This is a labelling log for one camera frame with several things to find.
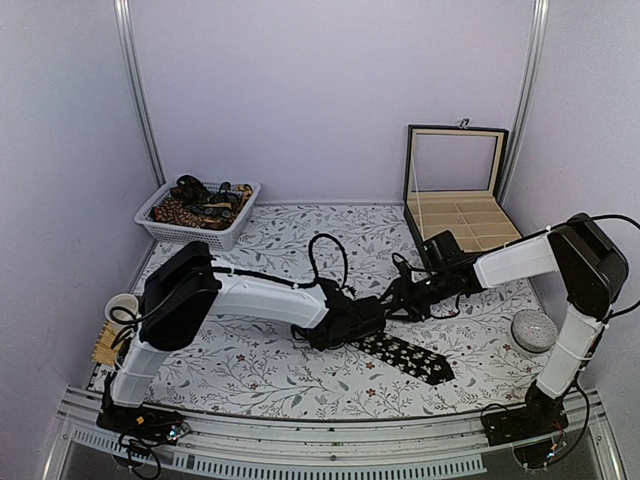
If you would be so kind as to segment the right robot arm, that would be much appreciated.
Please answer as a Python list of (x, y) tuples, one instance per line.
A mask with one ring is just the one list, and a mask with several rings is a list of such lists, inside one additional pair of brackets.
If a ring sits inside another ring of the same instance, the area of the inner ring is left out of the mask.
[(411, 322), (430, 317), (447, 298), (470, 296), (502, 284), (547, 273), (561, 275), (567, 294), (566, 318), (550, 357), (517, 409), (498, 408), (481, 422), (492, 442), (526, 438), (564, 428), (563, 400), (591, 360), (612, 306), (628, 278), (626, 257), (598, 226), (598, 217), (578, 213), (567, 221), (491, 250), (467, 253), (445, 231), (423, 243), (424, 279), (394, 255), (399, 276), (384, 291), (387, 316)]

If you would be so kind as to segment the black floral tie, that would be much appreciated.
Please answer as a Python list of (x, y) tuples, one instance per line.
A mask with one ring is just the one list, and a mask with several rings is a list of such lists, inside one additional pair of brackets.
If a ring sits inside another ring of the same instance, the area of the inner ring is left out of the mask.
[(444, 355), (385, 332), (363, 337), (351, 345), (428, 385), (440, 385), (455, 379)]

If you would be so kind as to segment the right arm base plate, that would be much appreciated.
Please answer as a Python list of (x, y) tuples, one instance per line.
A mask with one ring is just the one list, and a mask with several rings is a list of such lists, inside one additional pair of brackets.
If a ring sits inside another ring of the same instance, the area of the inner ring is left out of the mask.
[(559, 432), (569, 426), (562, 409), (545, 416), (535, 408), (519, 406), (509, 409), (497, 403), (489, 404), (481, 410), (480, 422), (490, 446)]

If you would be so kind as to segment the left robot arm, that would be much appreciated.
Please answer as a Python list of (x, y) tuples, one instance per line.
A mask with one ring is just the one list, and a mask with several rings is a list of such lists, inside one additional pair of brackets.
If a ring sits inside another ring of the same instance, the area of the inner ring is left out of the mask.
[(297, 282), (227, 266), (206, 243), (185, 245), (146, 280), (138, 306), (106, 309), (107, 319), (121, 328), (116, 340), (124, 347), (105, 382), (97, 425), (146, 440), (176, 439), (183, 417), (143, 401), (165, 359), (188, 347), (210, 314), (288, 324), (320, 351), (383, 331), (381, 302), (374, 296), (354, 299), (344, 288), (320, 276)]

